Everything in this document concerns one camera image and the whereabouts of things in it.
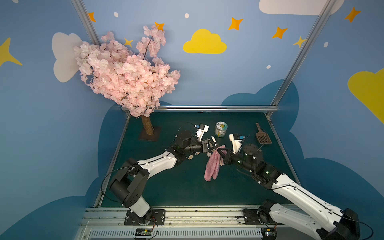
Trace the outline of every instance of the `orange star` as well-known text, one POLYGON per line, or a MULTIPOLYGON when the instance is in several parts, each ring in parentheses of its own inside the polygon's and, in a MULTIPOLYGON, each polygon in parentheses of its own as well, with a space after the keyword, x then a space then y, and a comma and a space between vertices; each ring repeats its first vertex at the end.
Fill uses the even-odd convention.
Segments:
POLYGON ((272 38, 280 38, 280 39, 282 39, 283 38, 283 34, 285 33, 286 30, 288 30, 288 28, 281 29, 281 28, 277 27, 276 33, 275 33, 275 35, 272 38))
POLYGON ((158 24, 157 22, 155 22, 155 25, 156 25, 157 29, 159 29, 159 30, 161 30, 161 31, 164 31, 164 30, 163 30, 164 23, 162 23, 162 24, 158 24))
POLYGON ((356 11, 355 10, 355 7, 352 8, 352 11, 350 12, 350 14, 348 14, 348 16, 344 19, 348 19, 349 22, 351 23, 353 21, 353 19, 356 17, 357 14, 361 13, 361 11, 356 11))
POLYGON ((94 12, 93 13, 88 13, 88 15, 89 15, 89 18, 91 19, 91 21, 93 21, 93 22, 96 22, 96 20, 95 20, 95 18, 94 18, 94 12))
POLYGON ((236 29, 237 31, 239 30, 239 27, 240 27, 240 23, 241 21, 243 21, 242 19, 240 20, 236 20, 234 18, 232 18, 232 24, 231 26, 228 28, 228 30, 231 30, 231 29, 236 29))

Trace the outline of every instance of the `white plastic part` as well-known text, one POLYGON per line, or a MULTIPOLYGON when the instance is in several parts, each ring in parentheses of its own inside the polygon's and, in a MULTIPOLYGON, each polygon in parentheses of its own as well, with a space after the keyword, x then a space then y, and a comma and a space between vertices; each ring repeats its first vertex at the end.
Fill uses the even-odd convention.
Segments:
POLYGON ((147 169, 149 172, 148 178, 151 178, 161 171, 173 168, 176 163, 176 157, 172 153, 165 151, 163 154, 147 160, 137 161, 137 163, 139 165, 143 164, 140 167, 147 169))
POLYGON ((314 239, 321 240, 320 235, 316 232, 317 229, 321 228, 321 225, 308 215, 287 209, 280 204, 273 205, 269 215, 275 222, 293 227, 314 239))
POLYGON ((148 212, 149 204, 147 203, 147 201, 145 201, 143 196, 140 196, 139 200, 135 202, 135 204, 130 206, 129 209, 136 213, 137 216, 142 217, 148 212))
POLYGON ((204 126, 204 129, 200 129, 200 128, 197 129, 196 137, 197 137, 197 140, 198 140, 199 142, 201 142, 201 139, 202 139, 204 133, 205 133, 205 132, 208 132, 208 128, 209 128, 209 126, 205 125, 205 126, 204 126))
POLYGON ((337 216, 333 212, 339 214, 341 210, 340 208, 325 202, 303 187, 300 187, 286 174, 280 175, 276 180, 277 183, 272 185, 272 189, 285 185, 290 186, 275 189, 273 190, 274 192, 293 202, 296 206, 313 217, 314 220, 328 232, 335 228, 333 222, 339 222, 341 217, 337 216))
POLYGON ((233 139, 233 134, 230 134, 229 135, 229 140, 231 140, 231 142, 232 142, 233 153, 237 153, 240 150, 240 148, 241 148, 241 144, 243 142, 243 139, 234 140, 233 139))

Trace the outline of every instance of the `yellow star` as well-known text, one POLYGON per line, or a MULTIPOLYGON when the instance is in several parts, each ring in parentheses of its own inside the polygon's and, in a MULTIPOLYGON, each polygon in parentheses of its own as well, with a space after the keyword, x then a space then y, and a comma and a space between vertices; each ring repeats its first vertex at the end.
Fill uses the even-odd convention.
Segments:
POLYGON ((11 38, 5 40, 5 42, 0 46, 0 66, 5 62, 13 62, 19 65, 22 65, 16 58, 14 58, 9 53, 9 44, 11 43, 11 38))
POLYGON ((236 20, 236 19, 232 18, 232 24, 231 24, 231 26, 229 26, 228 30, 236 29, 238 31, 241 21, 243 21, 243 20, 242 19, 236 20))
POLYGON ((125 39, 125 43, 124 43, 124 45, 129 45, 129 46, 132 48, 131 42, 132 42, 133 40, 128 41, 126 38, 124 38, 124 39, 125 39))
POLYGON ((357 14, 361 13, 361 11, 356 11, 355 10, 355 7, 352 8, 352 11, 350 12, 350 14, 348 14, 348 16, 344 19, 348 19, 349 22, 351 23, 353 21, 353 19, 356 17, 357 14))
POLYGON ((277 27, 276 33, 275 33, 275 35, 272 38, 280 38, 280 39, 282 39, 283 34, 285 33, 286 30, 288 30, 288 28, 281 29, 281 28, 277 27))
POLYGON ((299 45, 299 48, 301 48, 301 45, 303 44, 303 42, 305 42, 306 39, 301 39, 301 36, 300 36, 300 39, 299 41, 297 41, 297 43, 295 43, 294 45, 299 45))
POLYGON ((162 23, 162 24, 158 24, 157 22, 155 22, 155 25, 156 25, 157 29, 159 29, 159 30, 161 30, 161 31, 164 31, 164 30, 163 30, 164 23, 162 23))
POLYGON ((94 13, 88 13, 89 18, 91 19, 91 21, 96 22, 96 20, 95 20, 93 14, 94 14, 94 13))

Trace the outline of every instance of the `yellow cloud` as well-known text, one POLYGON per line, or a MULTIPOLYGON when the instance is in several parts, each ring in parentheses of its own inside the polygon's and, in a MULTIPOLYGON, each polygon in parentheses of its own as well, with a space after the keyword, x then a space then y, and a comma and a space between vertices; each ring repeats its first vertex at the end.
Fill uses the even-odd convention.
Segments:
POLYGON ((384 68, 377 73, 358 72, 348 80, 351 93, 384 123, 384 68))
POLYGON ((221 41, 216 33, 211 33, 207 29, 199 29, 193 35, 192 39, 186 42, 183 50, 186 53, 223 53, 227 45, 221 41))

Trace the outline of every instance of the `jar lid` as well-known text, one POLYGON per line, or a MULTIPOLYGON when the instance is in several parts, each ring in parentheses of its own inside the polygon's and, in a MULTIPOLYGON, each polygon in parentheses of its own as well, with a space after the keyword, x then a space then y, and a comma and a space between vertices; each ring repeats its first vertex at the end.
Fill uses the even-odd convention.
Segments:
POLYGON ((216 127, 219 130, 225 131, 228 128, 228 125, 225 122, 218 122, 216 123, 216 127))

